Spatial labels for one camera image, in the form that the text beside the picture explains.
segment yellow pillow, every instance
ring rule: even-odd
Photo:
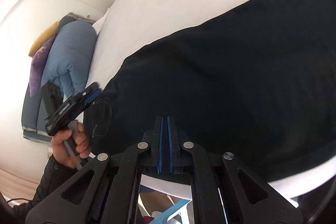
[[[35,40],[30,48],[29,56],[34,57],[35,53],[43,46],[43,44],[57,34],[59,21],[53,23],[48,29],[46,29],[40,36]]]

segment purple pillow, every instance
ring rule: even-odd
[[[29,91],[30,97],[41,88],[41,78],[45,64],[48,59],[50,48],[53,45],[55,37],[48,39],[43,46],[36,52],[31,62]]]

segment white wall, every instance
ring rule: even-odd
[[[22,136],[21,112],[29,82],[34,40],[68,12],[99,19],[103,13],[78,0],[21,0],[0,26],[0,166],[40,180],[47,146]]]

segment pillow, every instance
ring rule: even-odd
[[[94,28],[94,30],[96,31],[97,35],[99,34],[101,28],[103,27],[103,24],[105,22],[105,19],[107,17],[107,13],[109,10],[107,10],[107,12],[105,13],[105,15],[103,15],[99,20],[97,20],[92,27]]]
[[[33,57],[39,48],[50,38],[54,37],[58,32],[59,21],[53,23],[48,29],[46,29],[40,36],[35,40],[30,48],[28,55]]]
[[[41,86],[53,82],[66,97],[85,89],[97,35],[90,23],[77,20],[56,36],[44,67]]]
[[[59,32],[59,30],[61,30],[65,25],[67,25],[70,22],[74,22],[76,21],[76,18],[66,15],[64,16],[60,21],[59,21],[59,25],[57,28],[57,31]]]
[[[47,62],[48,54],[54,40],[55,37],[48,39],[33,57],[29,78],[29,91],[31,97],[41,88],[41,78],[44,66]]]

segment human hand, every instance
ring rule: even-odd
[[[80,158],[85,159],[89,156],[91,152],[91,147],[89,146],[89,138],[84,132],[84,126],[82,123],[78,123],[78,135],[75,139],[77,144],[76,151],[79,153]],[[51,147],[53,149],[53,155],[55,160],[60,164],[67,166],[69,168],[76,168],[75,163],[71,160],[68,152],[63,144],[63,141],[70,138],[72,135],[72,130],[60,130],[51,139]]]

